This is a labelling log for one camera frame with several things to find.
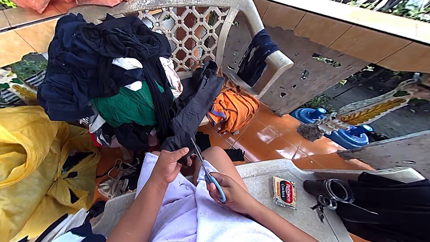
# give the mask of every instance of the person's right hand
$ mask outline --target person's right hand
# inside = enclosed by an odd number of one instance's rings
[[[211,176],[213,176],[219,183],[222,188],[222,191],[225,195],[225,204],[233,209],[234,211],[242,214],[248,214],[250,209],[259,202],[251,196],[242,186],[240,186],[235,180],[231,177],[223,175],[218,172],[211,172]],[[219,198],[221,197],[220,192],[216,189],[214,183],[207,183],[206,188],[209,191],[209,195],[216,202],[219,202]]]

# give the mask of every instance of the yellow sack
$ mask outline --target yellow sack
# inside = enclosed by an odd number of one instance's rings
[[[71,152],[92,154],[61,173]],[[0,242],[35,238],[63,214],[88,209],[99,160],[85,129],[49,120],[40,106],[0,109]]]

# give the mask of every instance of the leg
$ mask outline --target leg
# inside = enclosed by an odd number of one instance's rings
[[[202,156],[205,160],[209,161],[209,163],[211,163],[211,165],[213,165],[220,173],[233,178],[233,180],[235,180],[240,186],[248,191],[245,183],[230,160],[230,157],[228,157],[227,153],[221,147],[210,147],[202,152]],[[193,183],[195,185],[197,184],[197,178],[200,170],[199,168],[201,166],[202,164],[200,161],[198,161],[198,163],[196,163],[196,169],[194,170],[193,175]]]

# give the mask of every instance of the lattice pattern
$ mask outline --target lattice pattern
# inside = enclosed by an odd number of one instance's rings
[[[193,70],[207,60],[215,61],[218,35],[227,14],[228,9],[215,6],[162,8],[154,15],[148,9],[138,11],[140,19],[152,23],[152,31],[167,36],[176,71]]]

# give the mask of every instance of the chair armrest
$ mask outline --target chair armrest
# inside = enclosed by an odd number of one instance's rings
[[[263,72],[254,87],[249,86],[229,68],[223,68],[222,71],[228,77],[230,77],[234,83],[241,86],[244,90],[255,96],[257,99],[260,99],[272,86],[276,79],[278,79],[278,77],[284,73],[285,70],[293,66],[293,61],[279,50],[270,54],[265,61],[267,64],[267,69]]]
[[[239,8],[244,13],[246,19],[248,20],[248,29],[251,32],[252,36],[255,36],[260,30],[264,29],[263,22],[258,14],[257,8],[255,4],[243,4],[240,5]],[[263,72],[260,79],[254,85],[254,87],[250,87],[243,80],[240,81],[234,80],[238,85],[243,87],[245,90],[253,94],[257,99],[260,99],[267,90],[271,87],[271,85],[278,79],[278,77],[287,69],[293,66],[293,61],[288,58],[284,53],[280,50],[273,52],[270,54],[266,60],[267,69]]]

